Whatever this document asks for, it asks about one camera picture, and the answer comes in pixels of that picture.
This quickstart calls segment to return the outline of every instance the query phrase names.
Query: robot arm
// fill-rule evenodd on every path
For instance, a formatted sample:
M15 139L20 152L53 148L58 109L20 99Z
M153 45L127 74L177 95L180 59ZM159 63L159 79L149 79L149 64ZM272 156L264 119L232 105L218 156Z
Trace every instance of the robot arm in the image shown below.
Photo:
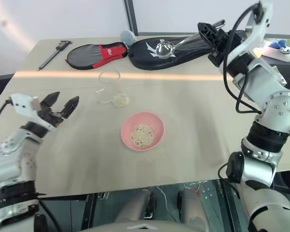
M236 34L229 40L232 31L225 33L205 23L199 23L198 28L201 37L213 48L209 55L212 63L222 73L227 71L237 88L261 110L242 140L242 151L230 155L226 171L228 179L236 183L249 221L248 229L290 232L290 202L269 189L282 156L281 148L290 135L290 90L284 87L285 79L276 68L252 52L261 45L270 25L272 5L259 2L249 11L254 25L244 42Z
M54 113L51 106L58 95L59 92L49 94L41 103L29 95L11 95L16 112L29 117L29 122L0 145L0 231L8 222L17 222L23 218L30 223L21 220L14 223L14 226L37 224L42 227L45 224L43 216L30 217L39 209L34 184L36 154L43 137L58 127L64 118L68 118L79 101L79 97L72 98L61 112Z

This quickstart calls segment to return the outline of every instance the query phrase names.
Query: glass cup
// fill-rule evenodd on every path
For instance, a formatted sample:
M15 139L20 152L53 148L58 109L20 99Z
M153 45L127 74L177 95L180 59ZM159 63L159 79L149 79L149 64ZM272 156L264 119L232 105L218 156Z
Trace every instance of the glass cup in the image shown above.
M99 102L112 102L116 107L123 107L129 104L129 97L117 70L100 73L99 81L103 84L103 87L96 91Z

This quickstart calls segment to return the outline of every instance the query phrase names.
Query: white logo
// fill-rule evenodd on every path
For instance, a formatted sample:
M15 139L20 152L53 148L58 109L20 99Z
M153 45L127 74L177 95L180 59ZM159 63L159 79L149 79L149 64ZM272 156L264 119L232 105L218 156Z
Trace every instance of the white logo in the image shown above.
M157 51L156 51L155 49L153 49L151 46L149 46L147 42L145 42L145 43L146 43L146 45L147 45L147 50L153 52L153 53L150 53L150 54L151 54L153 57L158 57L158 55L157 55Z

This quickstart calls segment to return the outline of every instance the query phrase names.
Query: white wall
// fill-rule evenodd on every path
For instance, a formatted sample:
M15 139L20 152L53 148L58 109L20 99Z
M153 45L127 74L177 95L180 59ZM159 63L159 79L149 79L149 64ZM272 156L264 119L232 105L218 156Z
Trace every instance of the white wall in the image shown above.
M226 20L230 30L237 18L258 0L133 0L139 32L196 32L198 22ZM290 34L290 0L274 3L267 33Z
M14 73L42 39L119 36L122 0L0 0L0 75Z

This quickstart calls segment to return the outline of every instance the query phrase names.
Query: pink bowl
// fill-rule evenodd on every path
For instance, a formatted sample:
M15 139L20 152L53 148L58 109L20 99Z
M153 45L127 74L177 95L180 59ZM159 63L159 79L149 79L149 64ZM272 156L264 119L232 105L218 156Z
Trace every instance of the pink bowl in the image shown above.
M134 145L131 134L140 125L148 125L154 135L154 141L150 146L137 147ZM164 125L162 120L150 112L140 112L129 117L121 127L120 136L123 143L135 151L147 151L157 146L164 135Z

